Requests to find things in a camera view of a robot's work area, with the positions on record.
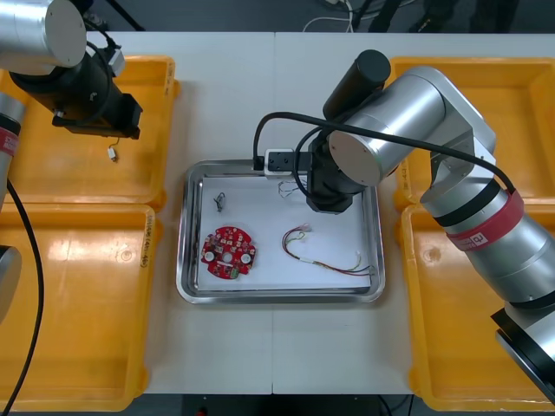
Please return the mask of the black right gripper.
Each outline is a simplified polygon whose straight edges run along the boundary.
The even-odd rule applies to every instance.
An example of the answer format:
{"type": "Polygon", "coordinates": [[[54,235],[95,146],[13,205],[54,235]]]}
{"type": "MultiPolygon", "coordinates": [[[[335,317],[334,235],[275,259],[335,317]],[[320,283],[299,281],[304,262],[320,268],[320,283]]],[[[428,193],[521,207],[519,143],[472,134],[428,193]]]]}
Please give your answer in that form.
{"type": "Polygon", "coordinates": [[[362,192],[362,185],[350,179],[333,160],[327,136],[320,133],[309,145],[310,169],[307,186],[309,206],[318,212],[342,213],[362,192]]]}

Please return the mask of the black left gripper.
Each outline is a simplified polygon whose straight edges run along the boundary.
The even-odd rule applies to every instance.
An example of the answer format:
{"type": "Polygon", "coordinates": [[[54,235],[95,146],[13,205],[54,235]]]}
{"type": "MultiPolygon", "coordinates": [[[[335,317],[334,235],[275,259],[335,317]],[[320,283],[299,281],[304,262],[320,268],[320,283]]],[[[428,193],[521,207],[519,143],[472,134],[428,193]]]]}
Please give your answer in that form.
{"type": "Polygon", "coordinates": [[[52,125],[76,134],[137,140],[140,137],[141,113],[142,107],[131,94],[111,92],[107,106],[96,120],[77,126],[55,116],[52,125]]]}

